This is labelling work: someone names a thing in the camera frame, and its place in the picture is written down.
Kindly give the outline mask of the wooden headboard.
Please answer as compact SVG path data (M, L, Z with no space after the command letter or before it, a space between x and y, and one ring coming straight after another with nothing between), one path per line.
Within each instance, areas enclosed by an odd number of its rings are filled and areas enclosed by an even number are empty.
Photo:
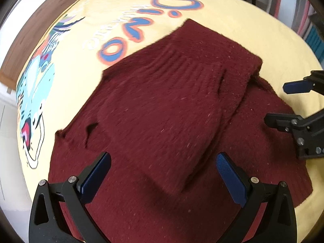
M1 83L14 90L31 51L76 0L20 0L1 27Z

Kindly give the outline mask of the dark red knit sweater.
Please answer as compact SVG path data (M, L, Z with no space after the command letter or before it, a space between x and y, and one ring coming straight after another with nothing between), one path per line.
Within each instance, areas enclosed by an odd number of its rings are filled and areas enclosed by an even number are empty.
M311 193L292 136L269 128L292 112L259 76L262 60L187 20L103 72L57 131L49 181L80 173L102 152L112 166L87 209L112 242L216 242L239 210L215 167L226 152L262 182L285 181L293 203Z

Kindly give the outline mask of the yellow dinosaur print bedspread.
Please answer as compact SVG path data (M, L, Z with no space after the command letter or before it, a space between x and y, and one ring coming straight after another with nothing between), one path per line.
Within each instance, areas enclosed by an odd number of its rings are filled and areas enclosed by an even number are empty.
M282 86L320 68L311 48L274 17L242 0L76 0L50 24L31 51L16 87L19 155L34 196L49 181L55 135L78 114L103 72L180 28L187 20L238 43L262 60L259 76L292 112L323 108L317 93L287 95ZM303 242L323 212L323 159L302 160L312 193L298 206Z

